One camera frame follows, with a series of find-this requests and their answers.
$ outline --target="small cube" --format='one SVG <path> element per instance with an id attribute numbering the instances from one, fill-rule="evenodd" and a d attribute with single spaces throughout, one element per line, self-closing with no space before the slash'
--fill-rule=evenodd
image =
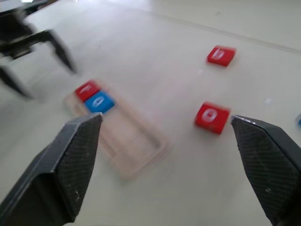
<path id="1" fill-rule="evenodd" d="M 100 90 L 101 88 L 93 80 L 89 80 L 82 86 L 78 87 L 75 90 L 75 93 L 82 102 L 85 102 Z"/>
<path id="2" fill-rule="evenodd" d="M 215 46 L 207 57 L 207 61 L 213 64 L 218 64 L 227 67 L 235 55 L 236 49 Z"/>
<path id="3" fill-rule="evenodd" d="M 102 112 L 105 114 L 115 105 L 115 101 L 106 92 L 99 91 L 86 100 L 85 105 L 90 112 Z"/>
<path id="4" fill-rule="evenodd" d="M 301 114 L 296 118 L 297 123 L 301 126 Z"/>
<path id="5" fill-rule="evenodd" d="M 214 133 L 221 134 L 227 122 L 230 109 L 218 106 L 209 102 L 204 102 L 196 118 L 195 125 Z"/>

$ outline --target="white floor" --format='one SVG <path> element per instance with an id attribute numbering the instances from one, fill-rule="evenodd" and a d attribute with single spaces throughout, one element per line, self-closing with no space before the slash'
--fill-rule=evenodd
<path id="1" fill-rule="evenodd" d="M 90 78 L 112 86 L 156 124 L 174 150 L 122 182 L 99 153 L 79 226 L 269 226 L 245 176 L 234 132 L 193 127 L 204 101 L 282 127 L 301 145 L 298 0 L 62 0 L 29 20 L 55 29 L 82 77 L 47 45 L 9 65 L 37 99 L 0 90 L 0 199 L 71 119 L 62 99 Z M 215 45 L 238 49 L 227 68 Z"/>

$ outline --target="blue object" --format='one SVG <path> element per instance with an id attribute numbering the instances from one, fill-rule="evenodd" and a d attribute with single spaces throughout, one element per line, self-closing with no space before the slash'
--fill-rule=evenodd
<path id="1" fill-rule="evenodd" d="M 298 117 L 296 118 L 296 121 L 301 126 L 301 114 L 298 115 Z"/>
<path id="2" fill-rule="evenodd" d="M 104 114 L 115 105 L 115 101 L 106 92 L 99 91 L 86 100 L 85 105 L 91 112 Z"/>

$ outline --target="block with white circle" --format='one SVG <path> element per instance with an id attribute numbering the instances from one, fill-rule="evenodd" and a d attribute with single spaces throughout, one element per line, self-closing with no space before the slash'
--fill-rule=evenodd
<path id="1" fill-rule="evenodd" d="M 86 100 L 85 105 L 91 112 L 106 113 L 115 105 L 115 101 L 106 92 L 99 91 Z"/>
<path id="2" fill-rule="evenodd" d="M 101 88 L 93 80 L 89 80 L 85 84 L 78 87 L 75 90 L 75 94 L 82 102 L 85 102 L 100 90 Z"/>
<path id="3" fill-rule="evenodd" d="M 229 108 L 204 102 L 195 118 L 194 123 L 196 126 L 211 130 L 217 134 L 221 134 L 229 114 Z"/>

